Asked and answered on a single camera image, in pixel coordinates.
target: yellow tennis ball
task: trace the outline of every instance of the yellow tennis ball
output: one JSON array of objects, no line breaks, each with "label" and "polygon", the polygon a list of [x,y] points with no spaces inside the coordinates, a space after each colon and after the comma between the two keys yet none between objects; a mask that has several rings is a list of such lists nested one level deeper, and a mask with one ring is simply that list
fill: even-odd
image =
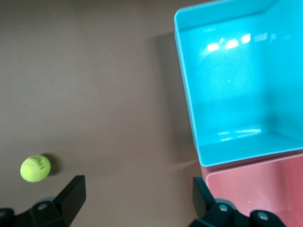
[{"label": "yellow tennis ball", "polygon": [[51,163],[43,155],[27,158],[21,165],[21,177],[28,182],[38,182],[47,177],[51,171]]}]

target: pink plastic bin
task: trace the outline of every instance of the pink plastic bin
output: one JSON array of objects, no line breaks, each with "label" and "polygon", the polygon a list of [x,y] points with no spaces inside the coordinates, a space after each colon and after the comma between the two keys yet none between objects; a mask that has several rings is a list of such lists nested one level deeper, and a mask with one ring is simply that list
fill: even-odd
[{"label": "pink plastic bin", "polygon": [[212,172],[201,169],[213,196],[231,201],[242,214],[268,210],[288,227],[302,226],[302,153]]}]

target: blue plastic bin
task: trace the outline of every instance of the blue plastic bin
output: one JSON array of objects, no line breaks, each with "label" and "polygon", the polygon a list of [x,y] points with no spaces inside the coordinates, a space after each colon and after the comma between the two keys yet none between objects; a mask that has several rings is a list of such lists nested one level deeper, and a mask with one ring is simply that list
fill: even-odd
[{"label": "blue plastic bin", "polygon": [[303,148],[302,11],[302,0],[223,0],[176,13],[201,165]]}]

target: plastic container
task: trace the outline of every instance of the plastic container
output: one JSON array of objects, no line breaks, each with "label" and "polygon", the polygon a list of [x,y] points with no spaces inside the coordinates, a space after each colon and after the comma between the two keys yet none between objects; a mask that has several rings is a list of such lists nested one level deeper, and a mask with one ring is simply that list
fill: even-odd
[{"label": "plastic container", "polygon": [[176,13],[202,166],[303,148],[302,9],[302,0],[224,0]]},{"label": "plastic container", "polygon": [[303,154],[210,173],[206,184],[215,198],[252,210],[275,213],[288,227],[303,223]]}]

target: tennis ball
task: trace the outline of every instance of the tennis ball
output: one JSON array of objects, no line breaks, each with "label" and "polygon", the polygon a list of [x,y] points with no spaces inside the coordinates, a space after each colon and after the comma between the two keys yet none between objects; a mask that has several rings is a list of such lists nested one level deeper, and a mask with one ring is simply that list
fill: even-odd
[{"label": "tennis ball", "polygon": [[43,155],[27,158],[21,165],[21,177],[28,182],[38,182],[47,177],[51,171],[51,163]]}]

